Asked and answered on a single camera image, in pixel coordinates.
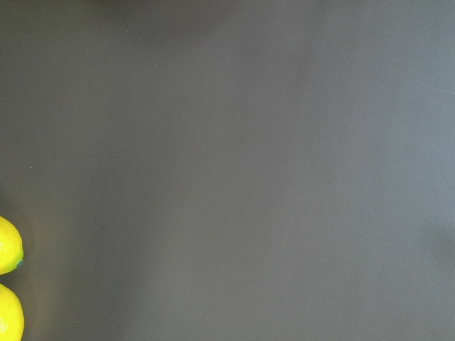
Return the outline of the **upper whole lemon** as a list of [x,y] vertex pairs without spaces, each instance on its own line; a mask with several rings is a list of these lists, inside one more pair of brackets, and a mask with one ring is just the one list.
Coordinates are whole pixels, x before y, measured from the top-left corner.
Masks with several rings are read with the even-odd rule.
[[1,275],[17,269],[23,263],[21,234],[6,218],[1,217]]

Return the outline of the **whole lemon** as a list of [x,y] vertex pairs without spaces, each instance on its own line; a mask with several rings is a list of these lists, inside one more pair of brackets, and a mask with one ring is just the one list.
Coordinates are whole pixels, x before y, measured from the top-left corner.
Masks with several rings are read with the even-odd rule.
[[1,275],[17,269],[23,263],[21,234],[6,218],[1,217]]
[[17,295],[1,284],[1,340],[21,341],[24,330],[24,316]]

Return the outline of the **lower whole lemon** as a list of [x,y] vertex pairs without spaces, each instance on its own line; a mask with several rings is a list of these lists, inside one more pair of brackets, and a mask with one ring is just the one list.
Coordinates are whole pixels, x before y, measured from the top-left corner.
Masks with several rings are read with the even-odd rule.
[[21,341],[24,330],[24,316],[17,295],[1,284],[1,340]]

